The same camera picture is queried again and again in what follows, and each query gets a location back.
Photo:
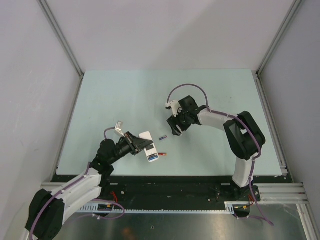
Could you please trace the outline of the white remote control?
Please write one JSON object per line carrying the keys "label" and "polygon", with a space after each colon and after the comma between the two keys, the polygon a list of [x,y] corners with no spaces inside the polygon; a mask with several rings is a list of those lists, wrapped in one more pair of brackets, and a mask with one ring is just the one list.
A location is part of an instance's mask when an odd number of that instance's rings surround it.
{"label": "white remote control", "polygon": [[[153,141],[153,138],[152,138],[151,133],[149,131],[140,133],[139,137],[142,138],[142,139],[148,139],[148,140],[152,140]],[[145,155],[147,157],[147,160],[148,160],[148,156],[155,156],[155,155],[158,155],[158,159],[159,159],[159,153],[158,153],[154,143],[152,145],[146,147],[144,149],[144,153],[145,153]]]}

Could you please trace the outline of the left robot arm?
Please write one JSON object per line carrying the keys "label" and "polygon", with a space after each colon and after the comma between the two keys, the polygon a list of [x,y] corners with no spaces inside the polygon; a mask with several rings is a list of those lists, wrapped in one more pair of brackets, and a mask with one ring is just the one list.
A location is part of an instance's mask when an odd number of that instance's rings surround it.
{"label": "left robot arm", "polygon": [[83,173],[54,190],[40,189],[34,195],[25,225],[28,238],[52,240],[81,207],[97,198],[107,199],[111,193],[108,183],[114,171],[113,164],[128,154],[137,155],[153,143],[148,131],[139,136],[126,132],[117,143],[111,139],[103,140]]}

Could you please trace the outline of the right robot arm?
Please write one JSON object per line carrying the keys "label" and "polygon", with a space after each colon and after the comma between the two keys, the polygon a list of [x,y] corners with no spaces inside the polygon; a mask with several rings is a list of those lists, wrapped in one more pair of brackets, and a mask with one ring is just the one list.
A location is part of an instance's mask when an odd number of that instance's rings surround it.
{"label": "right robot arm", "polygon": [[247,197],[253,176],[252,163],[261,155],[266,143],[266,138],[252,115],[247,111],[234,116],[209,110],[205,105],[198,106],[191,96],[167,102],[165,108],[172,110],[167,123],[174,136],[181,136],[192,125],[212,127],[225,132],[230,149],[236,157],[230,194],[237,201]]}

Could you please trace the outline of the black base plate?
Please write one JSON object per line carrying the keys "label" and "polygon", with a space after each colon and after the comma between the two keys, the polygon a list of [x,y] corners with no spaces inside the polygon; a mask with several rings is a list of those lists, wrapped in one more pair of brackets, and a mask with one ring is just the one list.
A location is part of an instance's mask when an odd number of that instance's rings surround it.
{"label": "black base plate", "polygon": [[231,183],[231,176],[110,176],[99,199],[117,200],[124,208],[218,210],[224,202],[252,196],[251,188],[232,196]]}

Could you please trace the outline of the right aluminium frame post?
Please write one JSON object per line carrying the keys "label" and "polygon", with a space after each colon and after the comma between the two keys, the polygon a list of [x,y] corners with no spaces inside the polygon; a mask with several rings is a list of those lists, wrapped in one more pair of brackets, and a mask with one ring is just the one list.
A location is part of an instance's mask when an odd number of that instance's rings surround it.
{"label": "right aluminium frame post", "polygon": [[305,0],[294,0],[292,2],[269,48],[267,49],[259,67],[255,72],[255,74],[258,77],[262,75],[263,71],[267,67],[270,60],[272,59],[273,55],[275,54],[277,48],[279,47],[280,43],[282,42],[283,38],[285,37],[287,31],[289,30],[290,26],[292,25],[294,19],[296,18],[298,12],[300,11],[304,3],[305,3]]}

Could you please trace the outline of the aluminium frame post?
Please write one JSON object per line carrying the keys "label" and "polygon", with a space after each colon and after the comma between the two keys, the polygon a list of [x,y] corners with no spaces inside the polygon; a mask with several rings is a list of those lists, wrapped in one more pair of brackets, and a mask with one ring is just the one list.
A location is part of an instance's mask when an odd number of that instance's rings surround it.
{"label": "aluminium frame post", "polygon": [[300,11],[304,3],[305,3],[305,0],[294,0],[292,2],[269,48],[267,49],[259,67],[255,72],[255,74],[258,77],[262,75],[263,71],[267,67],[270,60],[272,59],[273,55],[275,54],[277,48],[279,47],[280,43],[282,42],[283,38],[285,37],[287,31],[289,30],[290,26],[292,25],[294,19],[296,18],[298,12]]}
{"label": "aluminium frame post", "polygon": [[44,16],[46,17],[50,27],[52,28],[56,38],[58,39],[63,51],[65,52],[67,58],[71,62],[71,65],[73,66],[77,75],[80,77],[80,79],[83,79],[84,72],[83,72],[82,68],[80,67],[80,64],[78,63],[76,56],[75,56],[74,52],[72,51],[72,48],[71,48],[70,44],[68,43],[68,40],[65,37],[53,11],[51,10],[51,7],[48,4],[48,1],[47,0],[37,0],[37,3],[40,6]]}

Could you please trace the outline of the left aluminium frame post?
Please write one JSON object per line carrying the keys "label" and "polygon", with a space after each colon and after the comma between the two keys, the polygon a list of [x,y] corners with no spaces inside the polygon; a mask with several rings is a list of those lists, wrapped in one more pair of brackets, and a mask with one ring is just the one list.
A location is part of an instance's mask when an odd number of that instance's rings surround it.
{"label": "left aluminium frame post", "polygon": [[58,39],[63,51],[65,52],[67,58],[71,62],[71,65],[73,66],[77,75],[80,77],[80,79],[83,79],[84,72],[83,72],[82,68],[80,67],[80,64],[78,63],[76,56],[75,56],[74,52],[72,51],[72,48],[71,48],[70,44],[68,43],[68,40],[65,37],[53,11],[51,10],[51,7],[48,4],[48,1],[47,0],[37,0],[37,3],[40,6],[44,16],[46,17],[50,27],[52,28],[56,38]]}

